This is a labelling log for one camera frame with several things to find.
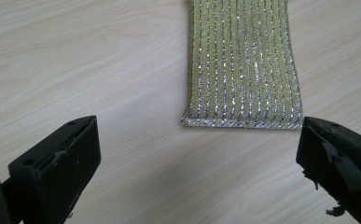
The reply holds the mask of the green silver striped scouring pad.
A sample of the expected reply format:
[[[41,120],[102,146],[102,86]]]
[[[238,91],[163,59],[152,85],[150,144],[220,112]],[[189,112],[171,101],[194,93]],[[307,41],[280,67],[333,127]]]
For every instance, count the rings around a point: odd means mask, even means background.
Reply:
[[[298,130],[288,0],[188,0],[188,127]]]

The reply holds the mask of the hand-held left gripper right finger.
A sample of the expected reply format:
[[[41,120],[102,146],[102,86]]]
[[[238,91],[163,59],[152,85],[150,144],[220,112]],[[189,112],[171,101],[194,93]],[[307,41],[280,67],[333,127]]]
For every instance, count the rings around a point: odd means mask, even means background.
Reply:
[[[302,124],[296,163],[316,187],[338,205],[326,212],[349,213],[361,224],[361,134],[338,123],[307,117]]]

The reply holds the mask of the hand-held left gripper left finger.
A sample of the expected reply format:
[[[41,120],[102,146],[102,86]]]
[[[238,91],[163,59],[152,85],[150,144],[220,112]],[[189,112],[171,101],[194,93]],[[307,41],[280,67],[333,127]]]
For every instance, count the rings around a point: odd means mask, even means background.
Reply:
[[[100,162],[97,118],[65,123],[9,164],[12,221],[63,224]]]

